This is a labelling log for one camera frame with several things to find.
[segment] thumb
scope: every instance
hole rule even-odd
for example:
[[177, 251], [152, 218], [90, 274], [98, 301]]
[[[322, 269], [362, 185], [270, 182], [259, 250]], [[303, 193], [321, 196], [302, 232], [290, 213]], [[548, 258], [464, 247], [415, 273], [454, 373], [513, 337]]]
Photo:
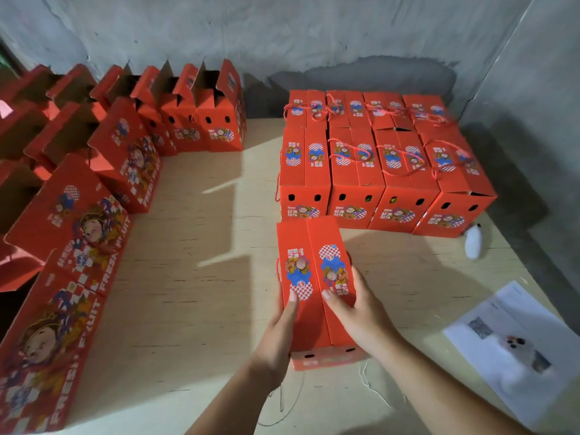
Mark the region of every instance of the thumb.
[[339, 321], [344, 322], [352, 313], [352, 308], [346, 305], [336, 293], [332, 293], [330, 290], [324, 290], [323, 298], [332, 312], [337, 315]]
[[286, 304], [286, 308], [282, 312], [280, 316], [280, 320], [278, 321], [279, 324], [283, 326], [290, 325], [290, 329], [292, 329], [292, 325], [296, 321], [296, 316], [298, 314], [298, 296], [294, 290], [290, 290], [290, 296], [288, 299], [288, 303]]

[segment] hand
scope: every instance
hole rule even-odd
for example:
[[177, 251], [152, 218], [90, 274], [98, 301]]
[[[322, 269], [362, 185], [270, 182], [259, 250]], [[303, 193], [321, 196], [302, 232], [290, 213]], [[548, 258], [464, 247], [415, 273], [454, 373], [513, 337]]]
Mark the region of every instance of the hand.
[[298, 296], [296, 292], [290, 290], [288, 304], [284, 308], [282, 285], [280, 284], [276, 312], [250, 359], [251, 367], [265, 375], [265, 381], [267, 381], [270, 391], [278, 388], [286, 377], [290, 362], [292, 330], [297, 313]]
[[377, 358], [377, 351], [388, 342], [402, 342], [403, 338], [388, 317], [385, 307], [366, 283], [363, 275], [353, 266], [354, 288], [357, 300], [349, 307], [340, 296], [323, 291], [323, 299], [344, 326], [346, 332], [367, 353]]

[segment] white plastic object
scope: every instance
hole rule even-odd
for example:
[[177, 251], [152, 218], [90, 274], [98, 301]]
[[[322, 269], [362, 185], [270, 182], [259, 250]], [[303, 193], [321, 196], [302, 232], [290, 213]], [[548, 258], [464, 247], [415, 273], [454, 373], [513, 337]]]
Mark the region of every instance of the white plastic object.
[[474, 224], [465, 231], [465, 255], [469, 259], [477, 259], [482, 254], [482, 231]]

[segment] finger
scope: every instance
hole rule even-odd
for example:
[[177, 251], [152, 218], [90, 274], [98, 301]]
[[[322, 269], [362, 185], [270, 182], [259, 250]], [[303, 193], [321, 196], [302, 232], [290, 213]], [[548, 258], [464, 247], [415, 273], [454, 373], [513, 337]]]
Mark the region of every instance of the finger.
[[298, 315], [298, 296], [294, 290], [290, 290], [288, 303], [286, 304], [284, 312], [280, 316], [278, 324], [286, 328], [286, 330], [289, 333], [292, 333], [292, 328], [294, 326], [294, 322], [296, 321], [297, 315]]
[[324, 290], [323, 298], [339, 321], [344, 322], [352, 314], [352, 308], [346, 305], [336, 293]]
[[372, 290], [369, 288], [368, 284], [366, 283], [366, 279], [360, 270], [354, 266], [352, 266], [352, 269], [354, 288], [357, 291], [357, 296], [366, 296], [368, 294], [372, 294]]
[[276, 301], [274, 304], [274, 314], [272, 315], [272, 319], [270, 320], [270, 325], [275, 325], [282, 317], [282, 313], [284, 312], [284, 297], [282, 295], [282, 283], [278, 281], [278, 296], [276, 297]]

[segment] dark wall stain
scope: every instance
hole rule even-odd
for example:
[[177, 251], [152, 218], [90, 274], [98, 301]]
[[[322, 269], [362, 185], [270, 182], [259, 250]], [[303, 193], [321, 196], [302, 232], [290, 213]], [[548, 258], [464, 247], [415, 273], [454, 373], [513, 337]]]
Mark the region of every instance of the dark wall stain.
[[358, 90], [439, 94], [453, 100], [457, 74], [431, 58], [369, 56], [349, 64], [315, 67], [305, 72], [277, 72], [261, 82], [244, 73], [246, 115], [249, 118], [279, 118], [290, 90]]

